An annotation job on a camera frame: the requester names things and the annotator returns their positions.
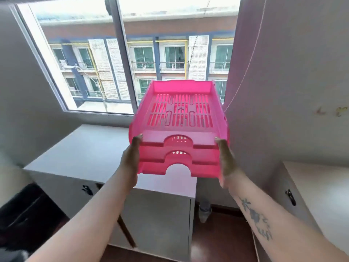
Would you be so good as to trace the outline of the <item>person's right hand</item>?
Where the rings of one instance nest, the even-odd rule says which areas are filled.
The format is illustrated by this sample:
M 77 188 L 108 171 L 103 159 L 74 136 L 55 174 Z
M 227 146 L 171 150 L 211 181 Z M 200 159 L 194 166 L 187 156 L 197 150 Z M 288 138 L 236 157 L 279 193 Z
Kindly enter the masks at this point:
M 233 152 L 231 151 L 230 162 L 220 162 L 219 160 L 219 163 L 220 163 L 220 177 L 219 177 L 220 186 L 224 189 L 229 189 L 233 184 L 234 177 L 238 175 L 238 173 L 240 173 L 240 169 L 236 163 Z

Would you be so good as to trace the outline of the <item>white cabinet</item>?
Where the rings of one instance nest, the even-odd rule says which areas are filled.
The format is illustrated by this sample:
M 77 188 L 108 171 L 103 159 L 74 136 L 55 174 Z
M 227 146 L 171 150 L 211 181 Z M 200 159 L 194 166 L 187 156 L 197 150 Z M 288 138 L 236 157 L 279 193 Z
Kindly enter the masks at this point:
M 264 188 L 286 211 L 349 256 L 349 168 L 283 161 Z M 285 194 L 288 189 L 295 207 Z
M 26 165 L 32 179 L 72 218 L 98 193 L 129 145 L 127 128 L 81 125 Z M 190 262 L 197 178 L 187 167 L 166 175 L 140 174 L 109 245 L 169 260 Z M 88 185 L 94 195 L 81 190 Z

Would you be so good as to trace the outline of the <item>grey pipe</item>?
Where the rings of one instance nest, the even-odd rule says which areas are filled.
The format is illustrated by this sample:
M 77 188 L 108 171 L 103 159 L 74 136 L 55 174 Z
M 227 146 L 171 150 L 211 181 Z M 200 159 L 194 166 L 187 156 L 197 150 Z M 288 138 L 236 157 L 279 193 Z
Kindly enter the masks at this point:
M 212 213 L 212 207 L 208 200 L 202 199 L 198 204 L 198 217 L 201 223 L 205 223 Z

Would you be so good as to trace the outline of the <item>pink plastic document tray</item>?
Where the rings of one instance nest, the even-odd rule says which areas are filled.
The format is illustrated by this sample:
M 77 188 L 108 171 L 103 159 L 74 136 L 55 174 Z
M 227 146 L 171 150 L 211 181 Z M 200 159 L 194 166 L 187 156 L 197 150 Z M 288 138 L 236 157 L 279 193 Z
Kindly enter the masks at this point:
M 194 148 L 192 146 L 141 146 L 141 162 L 182 163 L 182 164 L 217 164 L 219 152 L 214 146 L 208 148 Z
M 141 162 L 139 163 L 138 174 L 166 175 L 170 166 L 180 164 L 186 166 L 192 177 L 218 178 L 220 175 L 219 165 L 210 164 L 185 164 L 183 162 Z
M 152 81 L 129 126 L 129 141 L 143 135 L 146 143 L 164 144 L 184 136 L 194 147 L 214 146 L 214 138 L 229 142 L 230 130 L 213 81 Z

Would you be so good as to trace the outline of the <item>person's right forearm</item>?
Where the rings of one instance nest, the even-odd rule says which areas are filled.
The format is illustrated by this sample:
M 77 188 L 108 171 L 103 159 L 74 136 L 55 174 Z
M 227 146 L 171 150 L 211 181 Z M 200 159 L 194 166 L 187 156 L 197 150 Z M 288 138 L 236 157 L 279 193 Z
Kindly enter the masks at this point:
M 307 226 L 244 173 L 223 176 L 227 188 L 272 262 L 349 262 L 349 256 Z

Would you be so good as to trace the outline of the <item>person's left hand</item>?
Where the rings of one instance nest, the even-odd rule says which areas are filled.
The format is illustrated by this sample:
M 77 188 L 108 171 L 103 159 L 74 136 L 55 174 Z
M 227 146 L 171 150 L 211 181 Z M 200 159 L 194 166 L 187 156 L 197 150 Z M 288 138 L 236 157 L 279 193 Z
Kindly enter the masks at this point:
M 139 170 L 139 148 L 132 148 L 132 143 L 124 150 L 119 169 L 128 189 L 135 187 Z

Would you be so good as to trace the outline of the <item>person's left forearm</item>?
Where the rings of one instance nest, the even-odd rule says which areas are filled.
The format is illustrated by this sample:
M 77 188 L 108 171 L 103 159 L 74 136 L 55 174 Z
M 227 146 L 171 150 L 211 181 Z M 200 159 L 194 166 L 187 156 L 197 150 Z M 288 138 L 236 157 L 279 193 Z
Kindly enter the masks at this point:
M 101 190 L 26 262 L 99 262 L 137 183 L 137 171 L 119 168 Z

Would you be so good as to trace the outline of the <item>black chair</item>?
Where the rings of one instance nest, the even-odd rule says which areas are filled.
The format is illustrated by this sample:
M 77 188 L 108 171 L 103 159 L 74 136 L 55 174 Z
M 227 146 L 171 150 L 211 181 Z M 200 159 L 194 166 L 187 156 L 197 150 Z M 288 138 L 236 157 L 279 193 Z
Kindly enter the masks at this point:
M 0 207 L 0 248 L 32 254 L 67 220 L 36 183 L 28 184 Z

